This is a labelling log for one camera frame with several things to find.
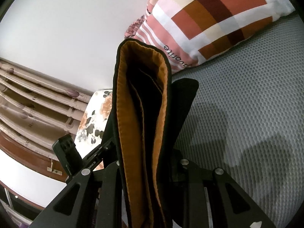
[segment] white surface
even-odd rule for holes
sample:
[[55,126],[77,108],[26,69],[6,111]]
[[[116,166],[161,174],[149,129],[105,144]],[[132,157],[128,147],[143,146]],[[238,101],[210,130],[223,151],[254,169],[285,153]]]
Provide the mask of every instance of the white surface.
[[147,0],[15,0],[0,56],[90,91],[112,88],[116,52]]
[[18,163],[0,150],[0,181],[25,199],[46,207],[66,186]]

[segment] brown inner lining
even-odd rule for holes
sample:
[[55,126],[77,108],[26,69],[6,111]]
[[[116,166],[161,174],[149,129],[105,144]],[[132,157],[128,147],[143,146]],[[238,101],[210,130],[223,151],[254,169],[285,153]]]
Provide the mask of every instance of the brown inner lining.
[[[141,112],[141,115],[137,112],[139,109],[143,109],[143,104],[141,104],[141,108],[136,107],[134,96],[130,93],[132,91],[129,88],[130,82],[132,84],[136,82],[136,76],[128,74],[132,67],[140,67],[140,71],[146,68],[149,74],[147,74],[147,71],[143,72],[147,75],[147,80],[151,78],[155,86],[158,87],[158,92],[162,90],[157,109],[157,120],[154,124],[156,132],[151,131],[154,138],[154,142],[151,142],[153,150],[150,152],[153,155],[153,157],[150,155],[150,164],[152,165],[149,165],[148,161],[146,162],[145,160],[145,154],[147,153],[144,136],[145,119],[143,118],[143,112]],[[153,217],[153,214],[155,215],[153,201],[158,206],[157,210],[159,210],[159,197],[157,191],[155,191],[157,190],[156,169],[167,108],[167,82],[168,69],[161,53],[140,45],[135,41],[127,41],[121,47],[117,78],[116,110],[133,228],[156,227],[158,225],[152,222],[156,218]],[[153,184],[148,186],[149,171],[151,172],[150,181]]]

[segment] gray textured fabric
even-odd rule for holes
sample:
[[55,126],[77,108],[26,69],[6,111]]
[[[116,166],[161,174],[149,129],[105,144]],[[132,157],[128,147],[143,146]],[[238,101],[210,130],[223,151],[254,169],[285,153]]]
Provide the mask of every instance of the gray textured fabric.
[[200,88],[176,148],[222,167],[278,227],[304,200],[304,24],[279,20],[224,55],[173,76]]

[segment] plaid pillow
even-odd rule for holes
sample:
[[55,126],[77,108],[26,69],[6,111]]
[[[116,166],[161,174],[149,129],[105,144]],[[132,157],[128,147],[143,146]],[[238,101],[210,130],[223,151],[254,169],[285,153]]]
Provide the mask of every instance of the plaid pillow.
[[148,0],[146,20],[134,38],[163,50],[176,73],[293,11],[289,0]]

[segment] metal screw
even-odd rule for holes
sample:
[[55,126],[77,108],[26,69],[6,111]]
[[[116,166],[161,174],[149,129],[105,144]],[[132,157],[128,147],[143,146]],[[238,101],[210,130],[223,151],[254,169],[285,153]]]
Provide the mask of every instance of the metal screw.
[[224,170],[221,169],[221,168],[216,168],[215,169],[215,173],[218,174],[218,175],[223,175],[224,174]]
[[187,160],[187,159],[181,159],[181,160],[180,160],[180,163],[181,163],[182,165],[188,165],[188,164],[189,164],[189,160]]
[[90,174],[90,169],[83,169],[82,171],[81,171],[81,174],[83,175],[83,176],[86,176],[86,175],[89,175]]

